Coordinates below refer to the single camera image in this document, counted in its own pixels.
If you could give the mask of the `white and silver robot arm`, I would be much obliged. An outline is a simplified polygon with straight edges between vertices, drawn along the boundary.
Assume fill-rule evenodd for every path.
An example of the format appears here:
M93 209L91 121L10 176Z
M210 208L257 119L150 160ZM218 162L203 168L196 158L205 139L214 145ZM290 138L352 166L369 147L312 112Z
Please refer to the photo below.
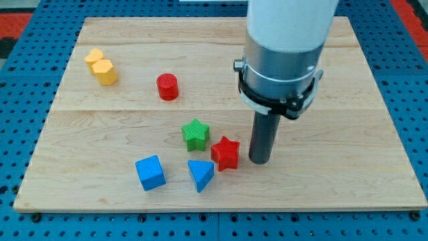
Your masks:
M297 119L310 106L337 6L338 0L248 1L243 57L234 62L247 105L288 119Z

